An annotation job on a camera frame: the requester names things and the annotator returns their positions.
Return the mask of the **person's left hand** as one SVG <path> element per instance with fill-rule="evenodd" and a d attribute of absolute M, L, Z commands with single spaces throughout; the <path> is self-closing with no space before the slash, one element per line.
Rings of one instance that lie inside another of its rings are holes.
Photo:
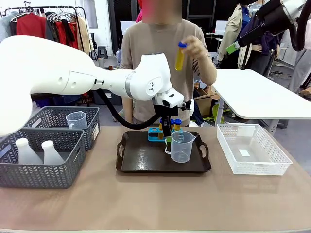
<path fill-rule="evenodd" d="M 203 61 L 208 58 L 208 52 L 203 42 L 200 41 L 197 37 L 192 35 L 188 36 L 182 40 L 182 43 L 187 45 L 183 49 L 184 54 L 198 61 Z"/>

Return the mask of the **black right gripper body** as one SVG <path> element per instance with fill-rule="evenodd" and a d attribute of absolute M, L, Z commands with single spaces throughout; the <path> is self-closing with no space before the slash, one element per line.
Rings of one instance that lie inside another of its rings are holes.
<path fill-rule="evenodd" d="M 281 0 L 270 0 L 256 13 L 262 33 L 279 34 L 292 25 Z"/>

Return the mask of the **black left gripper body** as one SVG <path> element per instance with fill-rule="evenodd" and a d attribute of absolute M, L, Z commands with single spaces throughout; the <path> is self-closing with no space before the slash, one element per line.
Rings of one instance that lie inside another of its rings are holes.
<path fill-rule="evenodd" d="M 173 108 L 162 106 L 162 105 L 154 105 L 155 115 L 160 118 L 168 118 L 178 116 L 178 107 L 175 106 Z"/>

